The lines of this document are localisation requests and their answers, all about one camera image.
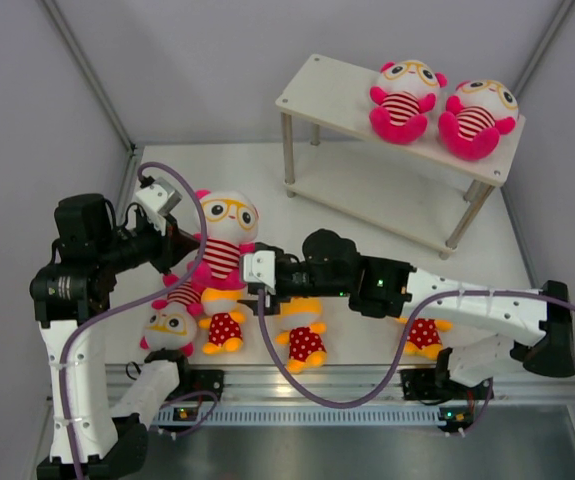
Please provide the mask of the yellow dotted plush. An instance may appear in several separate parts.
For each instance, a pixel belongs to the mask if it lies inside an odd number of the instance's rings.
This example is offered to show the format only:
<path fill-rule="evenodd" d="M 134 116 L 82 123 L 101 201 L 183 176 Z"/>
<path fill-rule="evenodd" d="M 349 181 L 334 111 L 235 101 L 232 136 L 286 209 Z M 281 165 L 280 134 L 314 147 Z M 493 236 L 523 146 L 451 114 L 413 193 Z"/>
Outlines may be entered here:
<path fill-rule="evenodd" d="M 206 355 L 237 352 L 244 340 L 241 324 L 246 315 L 239 310 L 243 299 L 242 290 L 218 290 L 206 288 L 201 295 L 204 317 L 199 326 L 208 331 L 202 347 Z"/>
<path fill-rule="evenodd" d="M 317 297 L 295 297 L 281 305 L 276 342 L 288 349 L 285 368 L 290 374 L 320 368 L 326 363 L 327 350 L 322 335 L 327 325 L 322 315 L 323 305 Z"/>
<path fill-rule="evenodd" d="M 452 328 L 453 323 L 447 320 L 417 318 L 405 339 L 404 354 L 435 361 L 443 349 L 440 333 Z"/>

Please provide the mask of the pink striped plush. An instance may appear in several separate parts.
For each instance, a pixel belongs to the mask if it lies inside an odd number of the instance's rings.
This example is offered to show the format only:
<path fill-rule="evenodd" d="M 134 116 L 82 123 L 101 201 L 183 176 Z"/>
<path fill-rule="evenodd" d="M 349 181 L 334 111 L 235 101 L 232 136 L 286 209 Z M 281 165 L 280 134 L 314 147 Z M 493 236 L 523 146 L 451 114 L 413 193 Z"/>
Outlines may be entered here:
<path fill-rule="evenodd" d="M 254 250 L 259 213 L 253 202 L 235 190 L 197 192 L 206 219 L 206 249 L 192 283 L 199 289 L 241 290 L 240 260 Z"/>
<path fill-rule="evenodd" d="M 504 84 L 493 79 L 463 81 L 445 102 L 438 134 L 451 154 L 475 162 L 496 149 L 518 118 L 518 101 Z"/>
<path fill-rule="evenodd" d="M 419 60 L 385 63 L 369 90 L 374 107 L 369 113 L 371 127 L 382 140 L 409 145 L 426 131 L 428 118 L 447 77 Z"/>

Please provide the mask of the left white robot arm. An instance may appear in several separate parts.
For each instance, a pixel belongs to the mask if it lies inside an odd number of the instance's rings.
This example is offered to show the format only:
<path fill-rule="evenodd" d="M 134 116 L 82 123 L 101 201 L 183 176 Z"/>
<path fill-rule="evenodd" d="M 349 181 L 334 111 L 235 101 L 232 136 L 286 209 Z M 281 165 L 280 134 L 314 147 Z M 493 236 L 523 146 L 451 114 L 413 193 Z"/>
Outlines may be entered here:
<path fill-rule="evenodd" d="M 203 249 L 171 214 L 180 200 L 180 194 L 158 187 L 139 192 L 133 229 L 117 224 L 112 204 L 101 194 L 58 203 L 52 258 L 30 283 L 53 399 L 53 439 L 36 468 L 38 478 L 120 479 L 137 472 L 163 401 L 192 390 L 183 356 L 156 353 L 121 404 L 112 406 L 104 359 L 102 322 L 119 312 L 110 305 L 118 274 L 146 263 L 167 273 Z"/>

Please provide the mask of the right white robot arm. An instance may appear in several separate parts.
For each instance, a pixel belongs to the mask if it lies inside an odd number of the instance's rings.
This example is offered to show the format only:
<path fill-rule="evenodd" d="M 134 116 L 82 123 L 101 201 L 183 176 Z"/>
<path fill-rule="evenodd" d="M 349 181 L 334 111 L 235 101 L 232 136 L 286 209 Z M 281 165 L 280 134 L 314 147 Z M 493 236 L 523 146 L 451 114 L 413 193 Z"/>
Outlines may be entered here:
<path fill-rule="evenodd" d="M 241 279 L 257 296 L 255 314 L 284 312 L 295 297 L 345 298 L 371 318 L 446 320 L 488 337 L 442 350 L 433 373 L 447 397 L 497 375 L 527 371 L 549 378 L 575 375 L 573 320 L 565 283 L 532 290 L 494 290 L 420 269 L 408 262 L 361 254 L 354 241 L 319 229 L 295 257 L 255 244 L 240 260 Z"/>

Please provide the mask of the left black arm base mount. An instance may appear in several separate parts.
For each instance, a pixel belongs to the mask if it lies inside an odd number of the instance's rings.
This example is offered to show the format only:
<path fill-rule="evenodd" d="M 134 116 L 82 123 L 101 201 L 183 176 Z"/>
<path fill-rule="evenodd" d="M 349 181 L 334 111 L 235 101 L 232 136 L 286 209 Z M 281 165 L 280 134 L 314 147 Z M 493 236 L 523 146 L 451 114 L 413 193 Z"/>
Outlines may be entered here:
<path fill-rule="evenodd" d="M 224 390 L 225 371 L 222 369 L 191 369 L 187 380 L 187 393 L 207 391 L 220 400 Z"/>

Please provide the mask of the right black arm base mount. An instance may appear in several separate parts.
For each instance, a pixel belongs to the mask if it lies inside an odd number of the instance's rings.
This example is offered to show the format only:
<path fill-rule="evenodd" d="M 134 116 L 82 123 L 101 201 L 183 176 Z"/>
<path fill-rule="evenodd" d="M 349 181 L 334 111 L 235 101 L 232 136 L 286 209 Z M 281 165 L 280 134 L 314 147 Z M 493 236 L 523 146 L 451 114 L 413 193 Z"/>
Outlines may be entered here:
<path fill-rule="evenodd" d="M 435 372 L 432 368 L 401 370 L 400 379 L 405 400 L 434 406 L 451 399 L 451 396 L 436 383 Z"/>

